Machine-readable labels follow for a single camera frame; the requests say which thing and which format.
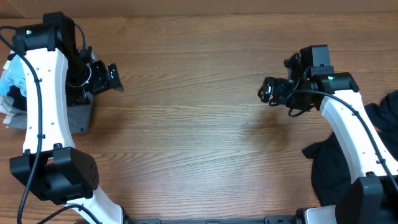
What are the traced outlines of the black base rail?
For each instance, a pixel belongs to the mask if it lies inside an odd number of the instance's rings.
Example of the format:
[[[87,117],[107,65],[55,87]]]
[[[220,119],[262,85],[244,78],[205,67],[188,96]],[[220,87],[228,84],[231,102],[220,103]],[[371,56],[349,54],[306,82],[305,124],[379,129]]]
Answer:
[[[300,218],[294,215],[274,215],[264,218],[232,218],[232,219],[203,219],[203,220],[160,220],[130,219],[130,224],[302,224]]]

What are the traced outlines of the folded grey garment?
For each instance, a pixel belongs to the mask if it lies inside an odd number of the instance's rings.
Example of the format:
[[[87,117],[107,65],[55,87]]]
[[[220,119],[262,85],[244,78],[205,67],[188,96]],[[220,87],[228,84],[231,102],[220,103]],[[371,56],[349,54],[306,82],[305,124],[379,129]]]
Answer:
[[[67,108],[69,130],[72,134],[86,133],[88,131],[94,96],[91,93],[87,93],[86,97],[90,100],[90,104]],[[12,117],[11,122],[9,124],[5,124],[6,128],[26,129],[27,113],[19,109],[15,109],[15,112],[16,114]]]

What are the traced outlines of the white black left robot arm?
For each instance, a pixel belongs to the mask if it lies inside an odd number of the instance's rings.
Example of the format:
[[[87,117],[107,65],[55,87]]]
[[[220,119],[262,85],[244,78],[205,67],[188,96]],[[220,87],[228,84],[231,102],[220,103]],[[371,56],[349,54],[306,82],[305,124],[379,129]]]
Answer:
[[[94,61],[78,50],[73,21],[18,27],[9,44],[21,59],[27,87],[23,155],[10,160],[11,174],[26,194],[75,210],[88,223],[129,223],[125,210],[99,185],[95,159],[75,147],[67,108],[94,95],[122,91],[115,64]]]

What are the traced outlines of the black shirt pile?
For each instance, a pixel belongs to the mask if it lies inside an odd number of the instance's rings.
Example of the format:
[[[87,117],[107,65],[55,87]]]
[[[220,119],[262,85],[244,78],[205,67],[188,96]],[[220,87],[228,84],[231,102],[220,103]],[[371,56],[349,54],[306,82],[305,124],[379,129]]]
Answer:
[[[397,159],[397,91],[387,94],[377,105],[371,103],[365,110],[382,142]],[[311,181],[320,205],[337,204],[351,188],[351,177],[343,151],[335,134],[302,150],[313,161]]]

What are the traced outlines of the light blue t-shirt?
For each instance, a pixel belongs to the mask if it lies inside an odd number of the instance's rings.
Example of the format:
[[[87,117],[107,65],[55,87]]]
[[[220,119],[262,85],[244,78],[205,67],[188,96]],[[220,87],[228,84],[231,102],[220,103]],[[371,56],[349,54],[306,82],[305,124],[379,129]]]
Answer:
[[[1,75],[1,96],[6,96],[12,86],[15,86],[22,96],[27,96],[25,73],[21,58],[18,55],[12,60],[8,60],[3,66]]]

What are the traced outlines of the folded black garment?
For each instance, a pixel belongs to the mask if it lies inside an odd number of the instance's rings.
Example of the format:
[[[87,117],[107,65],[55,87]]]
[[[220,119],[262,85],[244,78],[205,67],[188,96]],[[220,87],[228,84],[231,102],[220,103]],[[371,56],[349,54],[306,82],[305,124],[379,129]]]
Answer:
[[[11,86],[7,93],[13,99],[12,106],[21,111],[27,111],[27,101],[26,97],[21,94],[21,91],[16,86]]]

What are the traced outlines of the folded white garment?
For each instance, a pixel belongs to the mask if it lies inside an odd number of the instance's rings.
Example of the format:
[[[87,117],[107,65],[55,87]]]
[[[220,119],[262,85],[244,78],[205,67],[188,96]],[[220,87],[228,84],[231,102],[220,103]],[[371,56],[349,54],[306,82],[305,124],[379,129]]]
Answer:
[[[9,76],[10,64],[11,61],[8,60],[3,66],[1,74],[1,113],[6,115],[3,121],[4,124],[9,124],[12,117],[16,114],[15,109],[12,106],[14,100],[7,95],[11,86],[14,84],[13,80]]]

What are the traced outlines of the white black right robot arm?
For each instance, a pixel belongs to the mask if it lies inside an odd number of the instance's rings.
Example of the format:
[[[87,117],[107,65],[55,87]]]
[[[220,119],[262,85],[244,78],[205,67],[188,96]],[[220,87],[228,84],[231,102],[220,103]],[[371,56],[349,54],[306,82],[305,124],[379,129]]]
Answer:
[[[339,202],[303,208],[293,223],[397,223],[397,160],[371,124],[349,73],[267,77],[258,96],[270,106],[320,111],[349,169],[351,186]]]

